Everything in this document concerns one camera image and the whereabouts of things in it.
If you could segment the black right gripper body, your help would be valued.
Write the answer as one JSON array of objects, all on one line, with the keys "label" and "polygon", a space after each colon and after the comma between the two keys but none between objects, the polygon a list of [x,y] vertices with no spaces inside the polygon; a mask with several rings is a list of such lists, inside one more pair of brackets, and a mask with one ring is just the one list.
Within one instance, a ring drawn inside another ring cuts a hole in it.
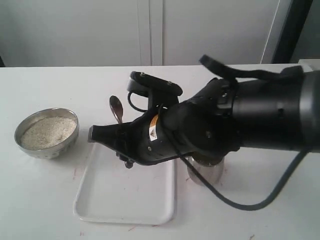
[{"label": "black right gripper body", "polygon": [[132,124],[139,126],[138,152],[132,161],[151,166],[200,154],[222,158],[240,149],[241,139],[232,119],[239,83],[214,78],[193,97],[170,107],[153,107]]}]

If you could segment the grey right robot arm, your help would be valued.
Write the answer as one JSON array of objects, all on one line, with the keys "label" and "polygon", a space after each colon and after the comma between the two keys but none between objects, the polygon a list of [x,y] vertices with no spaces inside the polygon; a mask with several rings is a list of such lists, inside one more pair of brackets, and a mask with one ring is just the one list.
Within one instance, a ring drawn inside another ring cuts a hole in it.
[{"label": "grey right robot arm", "polygon": [[207,55],[200,62],[215,78],[184,101],[179,85],[133,71],[128,92],[146,97],[147,110],[131,122],[93,125],[88,141],[144,166],[194,154],[221,158],[241,147],[320,150],[318,71],[240,70]]}]

